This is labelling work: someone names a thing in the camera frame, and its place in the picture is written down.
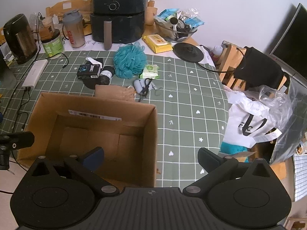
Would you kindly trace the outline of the wooden chair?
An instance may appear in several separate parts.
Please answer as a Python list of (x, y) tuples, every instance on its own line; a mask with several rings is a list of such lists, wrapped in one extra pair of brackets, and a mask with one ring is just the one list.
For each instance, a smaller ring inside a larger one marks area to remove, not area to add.
[[(236, 67), (238, 67), (238, 65), (241, 63), (245, 52), (245, 47), (240, 48), (236, 45), (229, 44), (223, 50), (223, 53), (218, 60), (220, 80), (222, 81), (222, 84), (226, 85), (232, 90), (248, 90), (246, 88), (245, 81), (234, 78), (234, 71)], [(279, 84), (277, 90), (281, 89), (281, 87), (286, 83), (287, 80), (288, 75), (284, 72), (284, 77)]]

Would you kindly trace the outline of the green wet wipes pack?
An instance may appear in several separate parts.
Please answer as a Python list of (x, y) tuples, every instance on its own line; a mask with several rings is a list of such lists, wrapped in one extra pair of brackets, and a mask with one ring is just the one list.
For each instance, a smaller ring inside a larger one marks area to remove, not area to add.
[(140, 74), (139, 77), (141, 79), (150, 78), (150, 79), (156, 80), (156, 79), (159, 78), (158, 71), (159, 71), (158, 65), (156, 65), (156, 64), (147, 64), (147, 65), (145, 65), (145, 67), (143, 69), (143, 72), (142, 72), (142, 74)]

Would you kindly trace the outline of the cardboard box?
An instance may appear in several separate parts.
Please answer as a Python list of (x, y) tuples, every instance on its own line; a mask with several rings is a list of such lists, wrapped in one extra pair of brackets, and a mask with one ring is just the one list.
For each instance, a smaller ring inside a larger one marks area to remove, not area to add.
[(26, 127), (34, 144), (18, 152), (29, 167), (39, 156), (62, 159), (104, 150), (97, 174), (119, 186), (156, 183), (157, 108), (151, 104), (43, 92)]

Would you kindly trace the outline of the glass bowl with items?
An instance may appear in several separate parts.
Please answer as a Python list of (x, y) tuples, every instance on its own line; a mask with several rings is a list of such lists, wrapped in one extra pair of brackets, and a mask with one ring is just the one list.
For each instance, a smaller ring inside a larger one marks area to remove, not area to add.
[(154, 16), (158, 34), (165, 40), (181, 43), (189, 39), (198, 28), (205, 24), (199, 17), (198, 9), (168, 8)]

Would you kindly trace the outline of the white tote bag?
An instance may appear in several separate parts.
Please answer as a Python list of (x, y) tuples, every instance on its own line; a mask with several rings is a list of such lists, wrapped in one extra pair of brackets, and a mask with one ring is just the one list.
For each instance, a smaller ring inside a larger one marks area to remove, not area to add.
[(242, 91), (224, 87), (229, 109), (221, 151), (240, 147), (250, 149), (257, 143), (277, 139), (282, 132), (268, 118), (269, 107), (249, 99)]

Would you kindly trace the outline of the black electric kettle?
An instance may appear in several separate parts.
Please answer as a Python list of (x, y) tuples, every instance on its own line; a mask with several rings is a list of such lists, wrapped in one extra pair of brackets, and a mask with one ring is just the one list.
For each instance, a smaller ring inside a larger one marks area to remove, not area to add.
[(24, 64), (37, 52), (28, 19), (24, 14), (18, 14), (7, 21), (3, 27), (5, 40), (17, 61)]

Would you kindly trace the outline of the grey earbuds case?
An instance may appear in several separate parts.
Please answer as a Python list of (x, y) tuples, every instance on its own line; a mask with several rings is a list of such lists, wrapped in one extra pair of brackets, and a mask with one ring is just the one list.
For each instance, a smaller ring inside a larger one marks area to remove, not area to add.
[(150, 90), (153, 89), (153, 80), (150, 78), (147, 79), (136, 79), (133, 82), (134, 89), (137, 94), (141, 96), (146, 96)]

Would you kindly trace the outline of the black sock pair packaged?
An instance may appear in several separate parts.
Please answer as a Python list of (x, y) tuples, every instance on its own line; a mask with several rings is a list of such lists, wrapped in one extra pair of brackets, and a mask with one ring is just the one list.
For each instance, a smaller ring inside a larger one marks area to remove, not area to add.
[(77, 71), (77, 78), (79, 80), (98, 78), (100, 74), (100, 64), (81, 64)]

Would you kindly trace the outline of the black kettle base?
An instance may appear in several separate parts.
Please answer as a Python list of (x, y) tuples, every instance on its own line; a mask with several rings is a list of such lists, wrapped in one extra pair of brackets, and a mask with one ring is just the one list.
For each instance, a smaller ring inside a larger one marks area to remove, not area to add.
[(189, 43), (177, 43), (173, 46), (173, 51), (177, 57), (186, 62), (199, 63), (204, 59), (203, 52)]

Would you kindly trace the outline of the computer monitor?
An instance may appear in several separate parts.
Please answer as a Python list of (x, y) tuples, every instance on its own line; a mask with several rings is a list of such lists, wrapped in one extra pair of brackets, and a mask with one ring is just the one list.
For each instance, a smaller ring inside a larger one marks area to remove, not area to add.
[(295, 14), (270, 55), (306, 78), (307, 13), (299, 3)]

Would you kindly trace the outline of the clear plastic bag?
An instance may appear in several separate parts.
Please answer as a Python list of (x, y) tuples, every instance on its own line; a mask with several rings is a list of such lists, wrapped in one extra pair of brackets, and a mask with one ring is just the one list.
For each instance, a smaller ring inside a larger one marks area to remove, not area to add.
[(282, 130), (286, 126), (292, 115), (292, 104), (288, 94), (266, 85), (250, 88), (246, 93), (268, 108), (264, 116), (274, 128)]

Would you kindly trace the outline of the green grid tablecloth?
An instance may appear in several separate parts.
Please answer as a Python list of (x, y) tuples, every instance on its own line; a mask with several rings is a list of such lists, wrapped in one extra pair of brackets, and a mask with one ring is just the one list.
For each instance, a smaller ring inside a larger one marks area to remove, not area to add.
[[(1, 132), (19, 131), (27, 123), (42, 92), (92, 96), (94, 91), (77, 79), (77, 70), (86, 57), (113, 64), (112, 51), (66, 51), (48, 61), (35, 88), (25, 94), (21, 88), (1, 89)], [(212, 72), (210, 59), (202, 66), (166, 55), (148, 55), (149, 64), (158, 66), (156, 88), (143, 103), (158, 110), (157, 180), (159, 187), (183, 188), (205, 175), (198, 165), (201, 147), (217, 153), (228, 119), (228, 101), (219, 76)]]

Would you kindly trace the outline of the grey lid shaker bottle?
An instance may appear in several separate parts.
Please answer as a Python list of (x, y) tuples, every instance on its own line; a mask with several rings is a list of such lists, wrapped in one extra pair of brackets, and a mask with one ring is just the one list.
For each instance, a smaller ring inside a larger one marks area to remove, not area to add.
[(85, 44), (85, 36), (83, 31), (83, 17), (77, 10), (71, 10), (64, 13), (62, 19), (69, 42), (72, 48), (79, 48)]

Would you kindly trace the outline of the brown drawstring pouch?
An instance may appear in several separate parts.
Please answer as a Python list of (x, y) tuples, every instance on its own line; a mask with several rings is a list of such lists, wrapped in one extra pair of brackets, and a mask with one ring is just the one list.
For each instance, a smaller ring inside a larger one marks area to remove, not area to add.
[(135, 90), (131, 86), (95, 85), (94, 97), (133, 102), (135, 101)]

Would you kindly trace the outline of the teal bath loofah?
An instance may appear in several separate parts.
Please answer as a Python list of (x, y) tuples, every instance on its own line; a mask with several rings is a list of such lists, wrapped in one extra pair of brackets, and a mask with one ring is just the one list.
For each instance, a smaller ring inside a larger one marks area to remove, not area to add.
[(139, 42), (120, 46), (113, 57), (116, 76), (131, 79), (134, 75), (142, 74), (147, 64), (144, 50), (145, 46), (141, 46)]

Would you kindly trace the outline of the yellow wet wipes pack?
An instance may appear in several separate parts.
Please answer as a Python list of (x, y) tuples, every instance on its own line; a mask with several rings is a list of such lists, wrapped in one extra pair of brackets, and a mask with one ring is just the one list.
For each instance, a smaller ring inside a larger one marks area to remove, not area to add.
[(154, 53), (165, 53), (173, 50), (171, 43), (159, 34), (144, 35), (142, 39)]

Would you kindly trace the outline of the black bag on chair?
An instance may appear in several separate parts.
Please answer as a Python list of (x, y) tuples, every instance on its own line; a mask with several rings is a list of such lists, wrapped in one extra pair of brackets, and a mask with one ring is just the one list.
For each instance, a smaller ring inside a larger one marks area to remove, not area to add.
[(280, 65), (254, 47), (245, 49), (243, 59), (234, 71), (234, 78), (244, 80), (247, 89), (261, 85), (277, 89), (284, 77)]

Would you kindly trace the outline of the green label white jar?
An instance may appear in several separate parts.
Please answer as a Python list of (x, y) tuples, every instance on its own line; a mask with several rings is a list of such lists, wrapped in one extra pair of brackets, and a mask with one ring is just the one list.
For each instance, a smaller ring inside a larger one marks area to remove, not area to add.
[(53, 57), (64, 52), (64, 45), (60, 31), (56, 29), (52, 38), (41, 40), (45, 53), (48, 57)]

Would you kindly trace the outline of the black air fryer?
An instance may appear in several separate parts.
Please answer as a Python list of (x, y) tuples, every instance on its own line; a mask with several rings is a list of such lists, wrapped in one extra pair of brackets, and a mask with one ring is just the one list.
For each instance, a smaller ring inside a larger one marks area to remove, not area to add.
[(92, 38), (104, 42), (104, 22), (111, 23), (113, 43), (133, 43), (142, 37), (148, 0), (93, 0)]

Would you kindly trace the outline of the white power bank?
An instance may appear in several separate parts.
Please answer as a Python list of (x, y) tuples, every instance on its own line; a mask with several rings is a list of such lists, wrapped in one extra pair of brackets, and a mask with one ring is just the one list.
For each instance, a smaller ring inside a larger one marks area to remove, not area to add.
[(34, 89), (47, 63), (46, 59), (35, 61), (21, 87)]

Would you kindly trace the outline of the black cloth white band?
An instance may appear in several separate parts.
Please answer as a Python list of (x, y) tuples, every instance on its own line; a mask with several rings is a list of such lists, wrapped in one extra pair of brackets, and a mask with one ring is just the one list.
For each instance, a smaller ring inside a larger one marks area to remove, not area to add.
[(103, 67), (99, 75), (100, 85), (109, 85), (112, 77), (115, 74), (115, 68), (111, 66)]

